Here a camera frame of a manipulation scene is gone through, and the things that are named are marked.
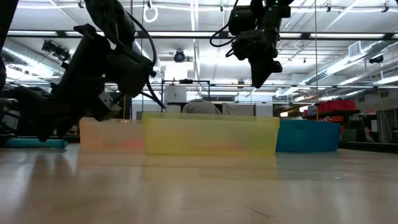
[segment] shelf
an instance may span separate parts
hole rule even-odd
[[[320,118],[324,118],[326,116],[344,116],[344,115],[352,115],[360,113],[360,110],[338,110],[338,111],[327,111],[319,113]],[[311,114],[307,116],[302,116],[302,118],[317,118],[316,114]]]

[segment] ceiling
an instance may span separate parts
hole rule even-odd
[[[90,23],[94,25],[86,9],[78,7],[77,0],[20,0],[19,7],[11,25],[11,30],[72,30],[74,26]],[[122,0],[126,10],[130,10],[128,0]],[[216,31],[227,23],[229,9],[234,0],[223,0],[224,11],[220,11],[220,1],[216,0],[152,0],[157,6],[159,15],[154,22],[143,22],[144,27],[151,30],[202,30]],[[193,9],[197,5],[197,19],[192,17]],[[239,5],[249,4],[250,0],[240,0]],[[317,13],[314,13],[314,0],[296,0],[292,7],[290,19],[283,19],[280,30],[284,32],[398,32],[396,18],[398,17],[397,4],[389,1],[389,9],[382,13],[385,1],[382,0],[331,0],[330,12],[326,12],[328,1],[317,0]],[[27,7],[52,7],[66,6],[62,9],[28,9]],[[142,21],[143,7],[147,1],[134,0],[132,15]],[[146,13],[148,19],[154,16],[154,10]],[[46,56],[41,51],[43,38],[34,37],[10,37],[34,52]],[[54,39],[58,45],[62,45],[73,53],[79,43],[79,39]],[[152,50],[146,39],[137,39],[143,51],[152,57]],[[214,40],[215,44],[226,40]],[[192,39],[154,39],[157,55],[161,60],[161,66],[172,63],[172,54],[176,50],[184,50],[185,55],[194,58],[195,44]],[[314,72],[318,67],[333,61],[335,58],[347,53],[348,46],[355,43],[354,40],[283,40],[278,43],[279,56],[277,60],[284,66],[282,73],[272,74],[266,83],[299,84],[296,75],[304,78]],[[234,56],[225,58],[225,53],[230,45],[214,48],[207,39],[197,40],[198,64],[200,72],[197,78],[219,83],[236,83],[244,80],[251,81],[251,69],[247,60],[239,61]],[[389,52],[388,59],[393,60],[395,54]],[[334,76],[350,78],[363,70],[361,64],[343,70]],[[195,78],[193,66],[188,66],[188,78]],[[336,85],[340,78],[329,78],[324,85]]]

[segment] translucent plastic bin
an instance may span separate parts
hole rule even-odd
[[[98,122],[94,118],[80,120],[80,146],[84,150],[118,151],[143,150],[144,127],[141,121],[110,119]]]
[[[145,152],[199,156],[275,153],[279,118],[144,113]]]

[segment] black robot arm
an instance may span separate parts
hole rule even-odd
[[[117,83],[123,95],[135,97],[145,84],[150,88],[149,77],[156,75],[156,51],[151,37],[119,1],[86,0],[86,8],[104,37],[89,24],[74,27],[83,38],[70,63],[63,64],[65,73],[58,84],[52,84],[51,93],[37,87],[13,89],[19,110],[41,141],[48,139],[55,129],[63,136],[86,115],[98,121],[116,116],[120,110],[118,99],[105,92],[105,83]],[[147,34],[154,49],[153,61],[132,50],[134,23]],[[115,49],[108,40],[116,45]],[[152,97],[164,106],[154,94]]]
[[[292,2],[293,0],[252,0],[249,6],[237,6],[236,0],[227,25],[221,29],[228,26],[234,35],[229,41],[232,42],[232,49],[226,57],[235,55],[239,60],[249,60],[252,86],[256,88],[260,88],[270,74],[282,72],[282,65],[274,61],[274,58],[278,56],[276,45],[280,40],[280,23],[282,18],[290,17],[289,4]],[[222,47],[225,44],[212,45]]]

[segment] floor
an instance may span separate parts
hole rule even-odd
[[[3,150],[0,223],[396,223],[398,155]]]

